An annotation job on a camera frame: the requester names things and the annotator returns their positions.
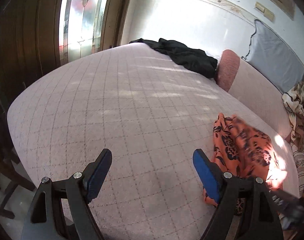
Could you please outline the beige wall switch plate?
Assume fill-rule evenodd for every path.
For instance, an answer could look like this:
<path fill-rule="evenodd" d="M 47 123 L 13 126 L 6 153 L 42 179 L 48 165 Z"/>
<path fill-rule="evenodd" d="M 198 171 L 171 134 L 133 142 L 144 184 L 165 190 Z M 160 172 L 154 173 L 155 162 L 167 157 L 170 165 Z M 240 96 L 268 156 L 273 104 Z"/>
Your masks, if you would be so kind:
<path fill-rule="evenodd" d="M 269 9 L 267 9 L 265 6 L 263 6 L 261 3 L 256 2 L 255 3 L 255 9 L 260 11 L 265 18 L 267 18 L 271 22 L 274 22 L 274 20 L 275 20 L 274 13 L 272 11 L 270 11 Z"/>

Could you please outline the grey blue pillow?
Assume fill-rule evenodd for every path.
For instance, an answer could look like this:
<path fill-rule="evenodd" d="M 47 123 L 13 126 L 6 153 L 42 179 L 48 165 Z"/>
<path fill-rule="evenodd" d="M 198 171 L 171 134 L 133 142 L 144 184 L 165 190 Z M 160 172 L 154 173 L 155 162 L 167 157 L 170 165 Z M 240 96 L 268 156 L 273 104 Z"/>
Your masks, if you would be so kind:
<path fill-rule="evenodd" d="M 281 93 L 304 83 L 304 65 L 292 49 L 259 19 L 254 20 L 249 51 L 243 60 L 267 78 Z"/>

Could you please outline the beige brown floral cloth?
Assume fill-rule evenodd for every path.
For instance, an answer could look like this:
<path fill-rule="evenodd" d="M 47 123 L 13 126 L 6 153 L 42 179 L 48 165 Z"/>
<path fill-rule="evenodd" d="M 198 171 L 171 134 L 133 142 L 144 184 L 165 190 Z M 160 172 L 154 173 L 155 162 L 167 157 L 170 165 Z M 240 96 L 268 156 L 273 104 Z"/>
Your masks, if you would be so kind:
<path fill-rule="evenodd" d="M 291 142 L 302 151 L 304 148 L 304 82 L 297 83 L 282 95 L 283 105 L 290 122 Z"/>

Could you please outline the black garment on bed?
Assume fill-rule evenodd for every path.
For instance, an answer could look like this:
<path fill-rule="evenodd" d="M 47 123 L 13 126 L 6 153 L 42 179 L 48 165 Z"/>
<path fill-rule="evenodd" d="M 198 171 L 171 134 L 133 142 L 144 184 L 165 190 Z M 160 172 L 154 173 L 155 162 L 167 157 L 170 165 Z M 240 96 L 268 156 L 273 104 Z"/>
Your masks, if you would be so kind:
<path fill-rule="evenodd" d="M 139 38 L 130 43 L 144 43 L 151 49 L 167 55 L 177 64 L 187 70 L 198 73 L 208 79 L 214 78 L 217 72 L 218 60 L 208 56 L 201 49 L 193 49 L 176 40 L 165 40 L 160 38 L 158 41 Z"/>

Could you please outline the stained glass window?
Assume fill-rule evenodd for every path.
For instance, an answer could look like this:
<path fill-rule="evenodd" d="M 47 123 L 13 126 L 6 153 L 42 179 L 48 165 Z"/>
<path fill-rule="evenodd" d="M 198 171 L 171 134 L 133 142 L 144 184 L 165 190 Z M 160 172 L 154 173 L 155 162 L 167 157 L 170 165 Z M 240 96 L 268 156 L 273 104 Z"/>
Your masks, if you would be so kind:
<path fill-rule="evenodd" d="M 107 0 L 62 0 L 59 22 L 62 65 L 99 50 L 106 3 Z"/>

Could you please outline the orange black floral cloth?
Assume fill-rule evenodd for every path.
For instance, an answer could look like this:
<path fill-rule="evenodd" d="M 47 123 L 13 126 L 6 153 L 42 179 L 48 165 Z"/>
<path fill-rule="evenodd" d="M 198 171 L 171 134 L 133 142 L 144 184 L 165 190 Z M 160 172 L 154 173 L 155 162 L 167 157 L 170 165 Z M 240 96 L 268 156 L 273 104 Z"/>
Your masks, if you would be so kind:
<path fill-rule="evenodd" d="M 279 164 L 270 137 L 238 116 L 219 113 L 213 126 L 213 144 L 211 161 L 222 172 L 240 178 L 260 177 L 270 190 L 283 188 L 287 172 Z"/>

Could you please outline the pink quilted bed cover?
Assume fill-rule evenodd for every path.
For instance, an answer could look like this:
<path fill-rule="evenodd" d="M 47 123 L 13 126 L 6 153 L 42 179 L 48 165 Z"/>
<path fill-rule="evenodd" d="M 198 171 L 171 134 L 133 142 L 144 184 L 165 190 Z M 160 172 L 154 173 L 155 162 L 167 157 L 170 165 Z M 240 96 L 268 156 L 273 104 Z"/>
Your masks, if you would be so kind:
<path fill-rule="evenodd" d="M 237 115 L 270 136 L 285 189 L 298 194 L 283 137 L 215 82 L 143 43 L 95 53 L 53 70 L 8 110 L 15 150 L 35 184 L 69 178 L 112 152 L 106 181 L 90 208 L 108 239 L 199 239 L 214 208 L 202 200 L 192 164 L 213 154 L 219 113 Z"/>

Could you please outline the pink bed headboard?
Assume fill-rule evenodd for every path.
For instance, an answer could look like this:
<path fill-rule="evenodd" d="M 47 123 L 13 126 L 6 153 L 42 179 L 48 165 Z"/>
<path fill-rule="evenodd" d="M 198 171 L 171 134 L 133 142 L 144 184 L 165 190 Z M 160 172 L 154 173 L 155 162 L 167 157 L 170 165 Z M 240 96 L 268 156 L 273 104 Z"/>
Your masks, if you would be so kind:
<path fill-rule="evenodd" d="M 215 82 L 239 100 L 285 141 L 290 142 L 291 126 L 279 90 L 234 51 L 226 49 L 219 60 Z"/>

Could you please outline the striped beige cushion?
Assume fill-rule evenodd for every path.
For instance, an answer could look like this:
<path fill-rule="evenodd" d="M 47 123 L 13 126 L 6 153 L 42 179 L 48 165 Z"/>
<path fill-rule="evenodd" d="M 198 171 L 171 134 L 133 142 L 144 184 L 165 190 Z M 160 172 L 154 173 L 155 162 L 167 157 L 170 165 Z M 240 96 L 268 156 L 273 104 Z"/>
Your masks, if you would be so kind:
<path fill-rule="evenodd" d="M 304 145 L 302 151 L 299 151 L 298 148 L 292 142 L 290 143 L 290 146 L 293 152 L 293 158 L 298 172 L 299 194 L 301 196 L 304 192 Z"/>

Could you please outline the dark wooden door frame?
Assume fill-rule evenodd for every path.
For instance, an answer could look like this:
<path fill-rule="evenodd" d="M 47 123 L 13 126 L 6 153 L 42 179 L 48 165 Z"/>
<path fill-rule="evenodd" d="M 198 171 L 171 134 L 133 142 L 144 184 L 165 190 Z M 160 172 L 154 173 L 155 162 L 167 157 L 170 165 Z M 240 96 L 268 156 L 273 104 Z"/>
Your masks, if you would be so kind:
<path fill-rule="evenodd" d="M 60 67 L 62 0 L 11 0 L 0 16 L 0 99 L 8 107 L 36 80 Z"/>

